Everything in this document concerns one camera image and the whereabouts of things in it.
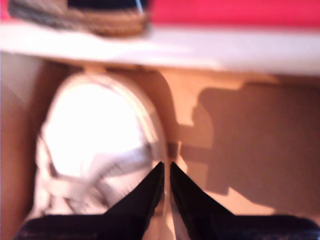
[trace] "white canvas shoe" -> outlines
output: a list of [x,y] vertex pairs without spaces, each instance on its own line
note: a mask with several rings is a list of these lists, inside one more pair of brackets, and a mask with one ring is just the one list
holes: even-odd
[[27,219],[104,213],[166,157],[156,109],[138,86],[116,75],[73,75],[38,137]]

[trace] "shelf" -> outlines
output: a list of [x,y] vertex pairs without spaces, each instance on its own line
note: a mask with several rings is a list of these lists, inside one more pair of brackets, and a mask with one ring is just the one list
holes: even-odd
[[107,38],[23,22],[0,24],[2,51],[101,63],[320,75],[320,34],[294,29],[156,26]]

